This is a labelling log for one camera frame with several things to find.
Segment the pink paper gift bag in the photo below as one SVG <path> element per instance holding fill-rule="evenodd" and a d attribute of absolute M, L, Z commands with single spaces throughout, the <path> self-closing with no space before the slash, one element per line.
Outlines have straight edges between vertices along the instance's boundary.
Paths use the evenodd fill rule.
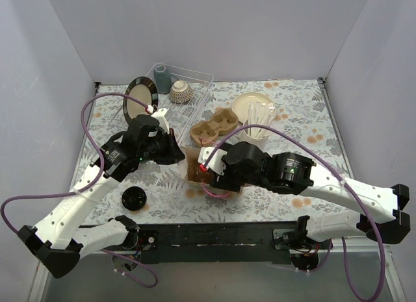
<path fill-rule="evenodd" d="M 229 198 L 231 192 L 219 190 L 210 186 L 213 174 L 210 171 L 202 171 L 198 162 L 200 148 L 181 146 L 185 159 L 177 163 L 181 178 L 189 185 L 196 186 L 205 194 L 213 198 Z"/>

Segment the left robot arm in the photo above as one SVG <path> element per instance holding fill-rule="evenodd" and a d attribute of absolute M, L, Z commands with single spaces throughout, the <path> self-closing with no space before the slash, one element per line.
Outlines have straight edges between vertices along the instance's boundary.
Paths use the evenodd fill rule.
<path fill-rule="evenodd" d="M 19 239 L 48 269 L 52 276 L 68 274 L 81 258 L 119 245 L 133 249 L 138 243 L 138 225 L 127 216 L 116 216 L 107 223 L 82 229 L 80 225 L 95 206 L 113 191 L 139 164 L 153 161 L 171 165 L 184 160 L 174 130 L 165 118 L 167 109 L 151 115 L 140 114 L 126 131 L 114 134 L 99 149 L 65 197 L 44 219 L 18 231 Z"/>

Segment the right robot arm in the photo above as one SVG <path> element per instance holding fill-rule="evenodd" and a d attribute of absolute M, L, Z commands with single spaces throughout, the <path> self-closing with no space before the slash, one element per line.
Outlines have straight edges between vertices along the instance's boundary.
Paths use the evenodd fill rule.
<path fill-rule="evenodd" d="M 296 153 L 269 155 L 255 145 L 239 142 L 224 149 L 204 147 L 198 162 L 213 178 L 213 188 L 239 192 L 245 185 L 281 195 L 314 197 L 347 210 L 342 214 L 298 218 L 296 229 L 284 238 L 291 246 L 309 248 L 330 238 L 378 236 L 385 244 L 399 244 L 411 230 L 403 209 L 410 200 L 402 184 L 382 188 L 350 178 L 338 180 L 329 169 Z"/>

